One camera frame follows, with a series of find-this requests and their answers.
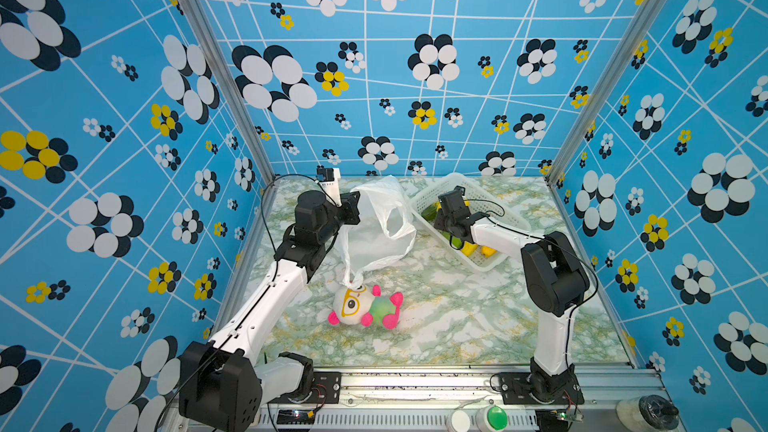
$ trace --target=ventilation slots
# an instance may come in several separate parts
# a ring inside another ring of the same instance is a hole
[[[421,410],[421,411],[358,411],[358,410],[328,410],[323,409],[318,413],[314,428],[318,432],[333,430],[341,432],[350,430],[353,432],[362,432],[363,430],[387,430],[387,431],[411,431],[411,430],[430,430],[443,431],[445,429],[446,418],[450,410]],[[476,427],[475,410],[467,410],[472,427]],[[506,430],[538,430],[536,414],[532,410],[507,410],[509,416],[509,425]],[[306,425],[286,425],[280,426],[281,429],[305,430]],[[270,418],[263,411],[259,421],[259,430],[272,430]]]

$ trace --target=green button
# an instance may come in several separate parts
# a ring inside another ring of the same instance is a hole
[[[504,430],[508,422],[509,418],[504,409],[494,406],[488,411],[488,423],[494,430]]]

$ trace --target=white cap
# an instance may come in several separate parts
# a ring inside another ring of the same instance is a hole
[[[469,416],[464,410],[454,410],[446,421],[448,432],[467,432],[469,430]]]

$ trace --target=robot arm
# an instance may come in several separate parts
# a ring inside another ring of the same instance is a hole
[[[472,244],[486,245],[523,264],[528,294],[539,308],[538,345],[531,359],[534,398],[550,402],[575,380],[569,360],[573,318],[589,289],[589,276],[565,234],[526,232],[471,213],[464,188],[439,197],[435,227]]]
[[[259,352],[280,316],[312,279],[340,227],[360,223],[359,192],[340,194],[339,169],[318,168],[323,191],[302,193],[296,222],[283,234],[264,280],[235,316],[206,344],[192,342],[180,357],[179,412],[224,432],[243,432],[261,406],[282,394],[305,398],[312,360],[280,354],[256,366]]]

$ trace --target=blue patterned wall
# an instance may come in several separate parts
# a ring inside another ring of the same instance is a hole
[[[557,182],[688,430],[768,428],[766,26],[768,0],[668,0]]]
[[[177,0],[0,0],[0,430],[152,430],[262,187]]]
[[[643,0],[202,1],[276,172],[443,176],[547,173]]]

